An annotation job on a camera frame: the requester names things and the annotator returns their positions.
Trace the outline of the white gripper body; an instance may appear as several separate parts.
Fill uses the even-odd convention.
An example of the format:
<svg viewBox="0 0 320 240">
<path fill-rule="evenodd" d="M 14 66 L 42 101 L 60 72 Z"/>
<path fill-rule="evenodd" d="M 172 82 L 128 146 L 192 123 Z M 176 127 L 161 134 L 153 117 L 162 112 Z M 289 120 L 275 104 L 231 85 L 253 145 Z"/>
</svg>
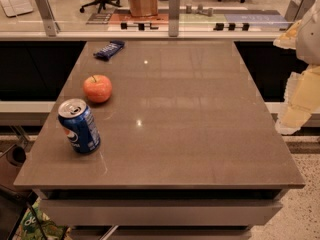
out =
<svg viewBox="0 0 320 240">
<path fill-rule="evenodd" d="M 320 0 L 303 16 L 296 36 L 297 58 L 310 65 L 320 65 Z"/>
</svg>

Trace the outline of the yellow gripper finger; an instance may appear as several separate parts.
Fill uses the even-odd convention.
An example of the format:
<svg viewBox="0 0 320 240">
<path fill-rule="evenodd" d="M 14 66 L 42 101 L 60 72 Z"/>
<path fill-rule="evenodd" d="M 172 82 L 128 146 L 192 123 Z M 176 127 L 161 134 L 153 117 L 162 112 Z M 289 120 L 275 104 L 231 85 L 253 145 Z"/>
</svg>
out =
<svg viewBox="0 0 320 240">
<path fill-rule="evenodd" d="M 301 21 L 292 24 L 284 33 L 273 41 L 273 45 L 282 49 L 296 49 L 296 37 Z"/>
<path fill-rule="evenodd" d="M 292 72 L 277 115 L 276 131 L 282 135 L 295 133 L 319 108 L 320 66 L 309 65 L 302 73 Z"/>
</svg>

